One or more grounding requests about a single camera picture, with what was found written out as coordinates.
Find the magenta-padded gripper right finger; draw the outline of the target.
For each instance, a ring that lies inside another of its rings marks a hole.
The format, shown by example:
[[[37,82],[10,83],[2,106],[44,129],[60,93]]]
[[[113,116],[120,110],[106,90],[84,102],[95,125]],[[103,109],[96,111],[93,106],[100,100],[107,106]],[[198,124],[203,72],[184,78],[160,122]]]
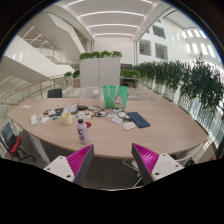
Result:
[[[183,169],[183,166],[167,153],[157,154],[136,143],[132,144],[132,155],[145,185]]]

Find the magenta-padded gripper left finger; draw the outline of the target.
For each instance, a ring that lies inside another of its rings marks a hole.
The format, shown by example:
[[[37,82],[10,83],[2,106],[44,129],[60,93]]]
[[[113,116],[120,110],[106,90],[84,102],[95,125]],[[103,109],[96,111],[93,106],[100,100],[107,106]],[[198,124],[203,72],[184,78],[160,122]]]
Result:
[[[67,157],[58,156],[44,170],[82,186],[93,156],[94,145],[90,144]]]

